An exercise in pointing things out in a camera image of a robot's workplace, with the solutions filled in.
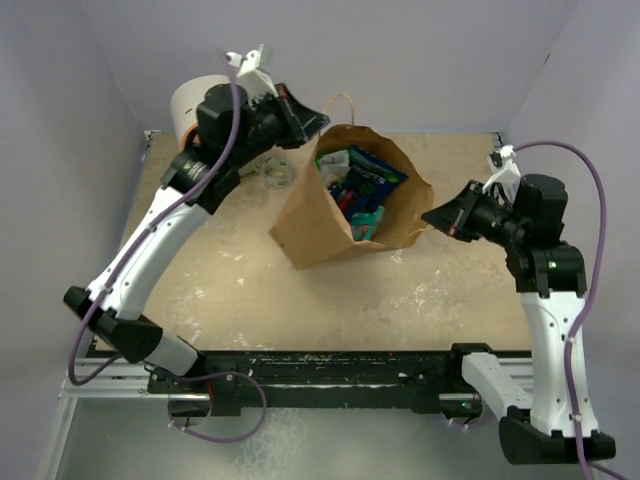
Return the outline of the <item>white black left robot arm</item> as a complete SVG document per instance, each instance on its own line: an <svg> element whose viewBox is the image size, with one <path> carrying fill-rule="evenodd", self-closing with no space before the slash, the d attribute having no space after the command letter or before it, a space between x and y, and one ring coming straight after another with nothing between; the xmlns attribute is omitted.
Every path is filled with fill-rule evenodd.
<svg viewBox="0 0 640 480"><path fill-rule="evenodd" d="M329 123L283 83L262 98L235 84L215 85L195 114L195 126L134 233L89 286L72 286L64 295L81 328L107 343L116 357L167 372L184 392L204 384L205 358L144 316L150 293L186 241L239 185L242 167L274 146L305 145Z"/></svg>

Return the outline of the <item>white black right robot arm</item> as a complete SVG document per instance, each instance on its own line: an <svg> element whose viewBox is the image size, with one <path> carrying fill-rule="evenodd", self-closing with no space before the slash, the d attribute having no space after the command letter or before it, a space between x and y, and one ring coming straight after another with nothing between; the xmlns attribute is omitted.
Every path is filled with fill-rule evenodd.
<svg viewBox="0 0 640 480"><path fill-rule="evenodd" d="M449 362L444 376L452 389L473 387L480 394L499 421L500 445L513 465L586 465L616 455L615 440L600 430L589 398L578 322L587 300L586 271L581 252L561 238L567 202L563 182L529 174L512 204L470 181L422 216L451 238L485 239L505 250L530 332L533 391L488 352Z"/></svg>

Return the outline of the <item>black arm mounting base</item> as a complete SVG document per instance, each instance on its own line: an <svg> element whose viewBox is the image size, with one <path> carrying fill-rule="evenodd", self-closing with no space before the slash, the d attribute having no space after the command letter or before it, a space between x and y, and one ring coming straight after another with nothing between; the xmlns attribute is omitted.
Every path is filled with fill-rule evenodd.
<svg viewBox="0 0 640 480"><path fill-rule="evenodd" d="M213 400L213 415L243 408L401 409L459 412L473 388L462 359L482 343L435 351L207 351L188 380L150 368L148 390Z"/></svg>

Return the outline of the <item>green white snack packet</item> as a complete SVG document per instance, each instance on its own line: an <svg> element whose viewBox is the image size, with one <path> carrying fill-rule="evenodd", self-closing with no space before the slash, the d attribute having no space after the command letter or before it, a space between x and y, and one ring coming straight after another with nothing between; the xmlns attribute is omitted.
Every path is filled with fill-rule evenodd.
<svg viewBox="0 0 640 480"><path fill-rule="evenodd" d="M316 159L316 165L324 185L330 187L342 181L349 173L349 151L343 149L324 154Z"/></svg>

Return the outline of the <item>brown paper bag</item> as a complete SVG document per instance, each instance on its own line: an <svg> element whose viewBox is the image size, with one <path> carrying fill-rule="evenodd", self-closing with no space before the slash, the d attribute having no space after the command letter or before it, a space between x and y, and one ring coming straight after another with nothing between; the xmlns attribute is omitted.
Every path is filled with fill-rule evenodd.
<svg viewBox="0 0 640 480"><path fill-rule="evenodd" d="M382 202L381 223L370 240L353 239L351 227L321 179L316 158L357 146L406 174ZM426 229L421 216L433 206L432 186L390 138L349 122L336 124L312 141L313 149L298 173L290 195L269 234L297 270L374 252L413 246Z"/></svg>

